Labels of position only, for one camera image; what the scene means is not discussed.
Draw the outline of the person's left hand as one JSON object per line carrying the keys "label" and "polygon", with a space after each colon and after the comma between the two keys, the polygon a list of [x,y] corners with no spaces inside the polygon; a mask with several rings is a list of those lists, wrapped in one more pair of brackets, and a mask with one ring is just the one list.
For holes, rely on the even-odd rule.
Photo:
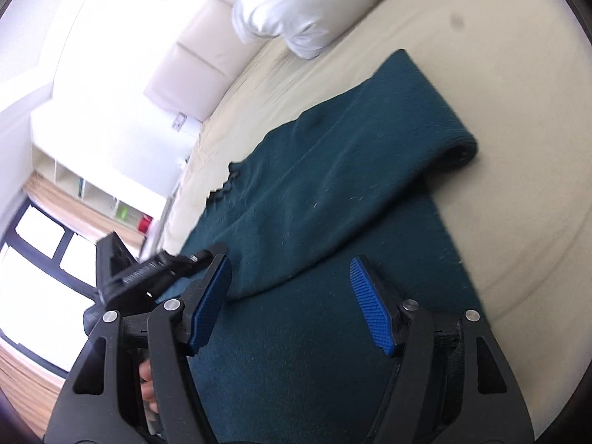
{"label": "person's left hand", "polygon": [[151,362],[143,361],[138,367],[139,377],[141,378],[141,397],[142,401],[148,405],[152,413],[158,414],[158,402],[155,397],[154,377],[152,377]]}

